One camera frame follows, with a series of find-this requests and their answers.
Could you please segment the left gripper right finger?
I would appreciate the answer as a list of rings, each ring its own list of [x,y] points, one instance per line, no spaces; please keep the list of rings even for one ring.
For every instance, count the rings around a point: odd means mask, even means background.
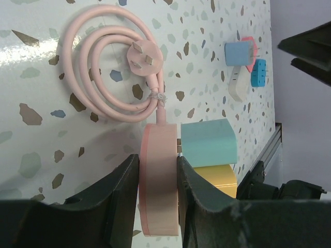
[[[183,247],[330,247],[330,201],[237,200],[177,158]]]

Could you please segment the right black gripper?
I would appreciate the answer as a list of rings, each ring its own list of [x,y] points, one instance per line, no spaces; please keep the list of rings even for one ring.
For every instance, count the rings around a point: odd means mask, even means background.
[[[292,66],[330,86],[330,22],[283,39],[278,49],[294,56]]]

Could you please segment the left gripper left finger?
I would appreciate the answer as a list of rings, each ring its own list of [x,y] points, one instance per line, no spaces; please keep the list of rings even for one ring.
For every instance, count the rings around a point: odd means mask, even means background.
[[[1,201],[1,247],[131,247],[139,157],[63,204]]]

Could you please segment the yellow plug adapter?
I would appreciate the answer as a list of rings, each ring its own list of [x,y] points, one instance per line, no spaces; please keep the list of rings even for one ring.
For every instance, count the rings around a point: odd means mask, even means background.
[[[195,172],[232,198],[236,198],[237,179],[230,164],[194,168]]]

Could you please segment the pink round power strip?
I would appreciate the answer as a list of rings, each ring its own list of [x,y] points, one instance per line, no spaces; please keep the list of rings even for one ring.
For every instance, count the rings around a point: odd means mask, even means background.
[[[178,236],[177,125],[147,124],[139,164],[139,208],[145,236]]]

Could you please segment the blue square plug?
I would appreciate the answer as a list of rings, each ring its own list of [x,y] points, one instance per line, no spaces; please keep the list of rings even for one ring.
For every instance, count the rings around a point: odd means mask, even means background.
[[[251,86],[264,87],[266,81],[266,60],[256,59],[251,72]]]

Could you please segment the pink plug adapter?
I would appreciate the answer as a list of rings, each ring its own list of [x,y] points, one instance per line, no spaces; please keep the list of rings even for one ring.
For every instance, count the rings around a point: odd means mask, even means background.
[[[249,41],[251,43],[251,49],[250,49],[250,59],[251,59],[251,64],[247,65],[246,68],[247,70],[251,73],[253,71],[253,67],[257,58],[257,53],[259,48],[256,45],[255,39],[252,36],[249,37],[244,37],[241,39],[241,41]]]

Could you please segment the light blue plug adapter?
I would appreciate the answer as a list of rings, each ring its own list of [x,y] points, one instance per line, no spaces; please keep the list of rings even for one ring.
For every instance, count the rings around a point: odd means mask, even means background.
[[[227,66],[247,66],[251,64],[251,43],[249,41],[229,42],[225,44],[224,54]]]

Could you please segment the green plug adapter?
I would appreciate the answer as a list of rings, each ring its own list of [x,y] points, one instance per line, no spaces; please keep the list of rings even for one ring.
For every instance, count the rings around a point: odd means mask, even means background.
[[[237,140],[225,119],[181,125],[182,155],[192,167],[235,164]]]

